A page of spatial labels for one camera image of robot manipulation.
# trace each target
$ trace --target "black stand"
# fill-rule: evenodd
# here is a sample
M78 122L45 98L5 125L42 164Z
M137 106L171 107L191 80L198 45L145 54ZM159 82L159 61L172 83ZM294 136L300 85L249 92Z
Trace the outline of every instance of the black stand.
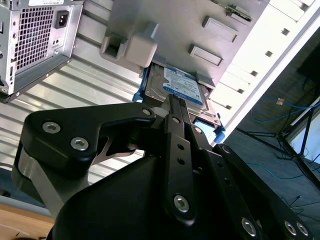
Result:
M240 128L236 128L237 131L245 134L246 136L253 138L254 140L268 146L269 148L272 148L279 153L287 156L287 157L277 157L278 159L281 160L293 160L297 164L297 166L300 168L302 173L320 190L320 179L318 176L316 176L313 172L313 170L310 168L310 165L307 161L304 160L304 153L305 153L305 148L306 148L306 143L308 139L308 134L310 130L310 125L314 113L314 107L311 108L301 119L299 119L294 125L287 127L284 131L280 133L269 133L269 132L257 132L257 131L244 131ZM297 153L291 145L288 143L286 137L293 132L299 126L305 119L307 119L306 123L306 128L303 136L303 141L301 145L300 152ZM268 137L268 138L276 138L277 141L279 142L279 145L281 146L280 143L283 144L283 149L274 146L270 144L269 142L266 142L262 140L259 137Z

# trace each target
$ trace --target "metal plate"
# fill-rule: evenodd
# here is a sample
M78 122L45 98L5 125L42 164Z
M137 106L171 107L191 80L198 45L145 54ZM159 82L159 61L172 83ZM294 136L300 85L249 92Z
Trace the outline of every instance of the metal plate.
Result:
M147 97L163 102L166 99L167 95L171 94L171 92L166 91L163 87L163 84L168 82L169 81L164 77L164 68L157 64L152 64L149 78L146 84L145 95ZM206 96L209 94L208 90L203 85L197 85L203 105L199 105L188 99L185 99L190 113L202 120L205 120L206 122L220 126L221 123L215 112L215 109L211 104L211 101L206 99Z
M57 58L71 57L82 8L77 4L9 10L0 4L0 24L4 26L0 34L0 90L6 95L4 102L12 99L13 93L21 93L23 87L46 76L53 65L66 62L56 61ZM66 26L56 28L58 13L62 11L68 12Z
M210 0L117 0L113 5L106 36L115 33L130 39L133 34L143 32L148 22L159 23L154 37L157 42L156 54L165 57L167 64L185 72L194 75L200 71L207 74L217 84L269 1L218 2L224 6L241 7L250 14L251 22L244 24L235 19L234 14L228 15L224 7ZM212 22L223 31L205 28L203 24L207 17L213 18ZM230 40L230 34L234 33L237 36ZM203 57L193 57L190 55L192 46L205 50L202 56L217 56L221 63L217 66ZM122 56L114 62L127 67L130 62L124 64L125 60Z

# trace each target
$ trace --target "silver metal panel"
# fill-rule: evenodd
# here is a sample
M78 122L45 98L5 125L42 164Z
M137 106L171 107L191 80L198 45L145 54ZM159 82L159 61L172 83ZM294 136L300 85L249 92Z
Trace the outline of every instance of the silver metal panel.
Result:
M71 57L83 1L72 5L66 0L61 5L29 6L28 1L15 0L11 9L5 7L4 2L8 1L0 2L0 24L4 26L0 33L0 89L6 95L12 95L58 68L63 62L55 58ZM55 26L61 11L68 12L68 19L66 26L59 28ZM44 61L47 61L46 65L48 61L55 65L52 68L51 64L43 74L44 67L39 64ZM25 71L30 68L33 73L27 74Z
M190 74L199 71L210 76L217 84L268 2L268 0L117 0L114 2L105 39L114 33L129 40L134 34L143 33L148 23L157 23L159 26L154 36L157 42L156 54L166 58L167 64L171 66ZM249 14L249 21L237 15L239 9L242 9L243 14ZM226 40L225 32L212 32L204 28L203 22L208 17L237 31L235 40ZM190 56L191 46L206 50L223 61L217 67L216 61L212 63L204 61L202 57ZM136 71L131 67L132 62L127 61L124 56L116 60L109 57L108 60Z

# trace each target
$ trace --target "bolt hole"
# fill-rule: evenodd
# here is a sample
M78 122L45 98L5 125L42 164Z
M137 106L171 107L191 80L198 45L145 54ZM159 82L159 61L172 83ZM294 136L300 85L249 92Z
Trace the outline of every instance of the bolt hole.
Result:
M229 180L228 178L225 178L225 179L224 179L224 182L225 182L227 185L231 186L231 182L230 182L230 180Z
M182 158L178 158L177 161L179 164L185 165L185 161Z
M182 146L181 144L178 144L178 148L181 149L181 150L185 150L185 147Z
M256 71L252 71L250 74L251 74L252 76L254 76L254 77L256 77L256 76L258 75L258 73L257 73Z
M172 120L173 120L175 123L177 123L177 124L180 123L180 120L179 120L178 118L176 118L176 117L172 117Z
M266 55L267 57L269 57L269 58L272 56L272 54L273 54L273 53L272 53L271 51L267 51L267 52L265 53L265 55Z
M52 129L52 130L56 130L56 129L57 129L57 127L54 126L54 125L49 125L47 128L48 128L48 129Z
M290 33L290 31L289 31L288 29L284 28L284 29L281 31L281 33L282 33L283 35L287 36L287 35Z

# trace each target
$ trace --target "cable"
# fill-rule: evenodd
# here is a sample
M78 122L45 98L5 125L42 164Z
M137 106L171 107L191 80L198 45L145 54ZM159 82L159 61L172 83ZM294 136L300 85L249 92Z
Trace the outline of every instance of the cable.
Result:
M315 160L317 160L317 158L320 156L320 153L315 157L315 159L313 159L311 162L309 162L310 164L312 164Z
M301 198L301 195L297 196L297 197L295 198L295 200L293 200L293 202L290 203L289 207L291 207L292 204L294 204L299 198Z
M276 179L280 179L280 180L292 180L292 179L298 179L298 178L301 178L304 176L304 174L301 174L301 175L298 175L298 176L294 176L294 177L279 177L279 176L276 176L272 171L270 171L268 168L264 167L264 166L261 166L261 165L258 165L258 164L254 164L254 163L247 163L246 164L248 165L251 165L251 166L255 166L255 167L258 167L258 168L261 168L261 169L264 169L266 170L268 173L271 174L272 177L276 178ZM316 169L313 169L312 171L316 171L320 169L320 167L316 168Z
M286 199L285 197L281 197L280 199L284 199L285 203L289 206L288 201L287 201L287 199ZM308 216L308 215L301 214L301 213L304 211L304 209L295 209L295 208L298 208L298 207L309 206L309 205L313 205L313 204L317 204L317 203L320 203L320 201L317 201L317 202L314 202L314 203L310 203L310 204L306 204L306 205L301 205L301 206L289 206L289 207L290 207L290 209L292 209L292 210L298 210L298 211L300 211L300 212L297 212L297 213L296 213L297 215L301 215L301 216L304 216L304 217L313 219L313 220L315 220L315 221L317 221L317 222L320 222L320 220L315 219L315 218L313 218L312 216Z
M300 109L300 110L288 113L286 115L282 115L282 116L279 116L279 117L276 117L276 118L273 118L273 119L269 119L269 120L259 120L259 119L255 118L255 116L252 113L252 109L250 111L250 114L251 114L252 119L255 120L258 123L269 123L269 122L273 122L273 121L276 121L276 120L283 119L283 118L288 117L288 116L290 116L292 114L296 114L296 113L299 113L299 112L302 112L302 111L304 111L304 109Z
M314 205L314 204L320 204L320 201L316 201L313 203L309 203L309 204L304 204L304 205L299 205L299 206L292 206L293 209L295 208L301 208L301 207L306 207L306 206L310 206L310 205Z
M261 99L263 100L267 100L267 101L273 101L273 100L276 100L276 101L280 101L282 102L284 105L288 105L290 107L293 107L293 108L296 108L296 109L311 109L311 108L317 108L320 106L320 103L318 104L315 104L313 106L298 106L298 105L294 105L292 103L289 103L289 102L286 102L286 101L282 101L280 98L277 98L277 97L262 97Z

